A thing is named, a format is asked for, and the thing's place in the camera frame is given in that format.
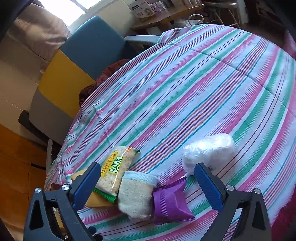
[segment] plastic bag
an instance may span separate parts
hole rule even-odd
[[[187,177],[159,187],[153,192],[154,197],[154,224],[183,223],[194,221],[195,217],[186,204],[184,188]]]
[[[101,177],[94,191],[107,200],[114,202],[124,172],[130,167],[135,155],[140,151],[125,146],[117,146],[102,165]]]
[[[194,167],[202,162],[212,174],[218,173],[234,156],[234,142],[230,135],[219,133],[206,136],[183,147],[182,166],[194,175]]]
[[[151,218],[153,211],[153,189],[158,179],[150,174],[126,171],[118,192],[118,209],[131,221]]]

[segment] white cable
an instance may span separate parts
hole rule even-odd
[[[194,17],[194,16],[200,16],[200,17],[202,17],[202,19],[199,20],[196,24],[193,24],[193,25],[198,25],[198,24],[203,23],[202,21],[204,20],[204,18],[203,18],[202,15],[200,15],[200,14],[192,14],[192,15],[190,15],[189,18],[188,18],[188,22],[189,22],[189,24],[190,24],[191,26],[192,26],[192,24],[191,24],[191,22],[190,22],[190,19],[191,19],[191,17]]]

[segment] white sock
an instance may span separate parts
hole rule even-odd
[[[148,220],[153,211],[153,189],[158,179],[150,174],[126,171],[118,192],[118,208],[129,219]]]

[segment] white plastic-wrapped item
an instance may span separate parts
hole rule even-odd
[[[182,166],[189,174],[194,175],[194,167],[202,162],[212,174],[219,172],[234,156],[232,136],[219,133],[206,136],[183,147]]]

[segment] dark red cloth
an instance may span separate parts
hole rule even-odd
[[[112,74],[114,74],[117,70],[119,70],[122,66],[124,66],[129,59],[121,59],[114,64],[108,66],[103,73],[96,79],[95,84],[91,84],[86,86],[82,91],[79,93],[79,106],[85,102],[85,100],[98,88],[106,79],[108,79]]]
[[[271,227],[272,241],[282,241],[294,218],[296,218],[296,188],[294,189],[291,200],[286,206],[281,208],[279,215]]]
[[[283,50],[291,55],[293,59],[296,59],[296,43],[288,30],[285,32],[285,44],[283,46]]]

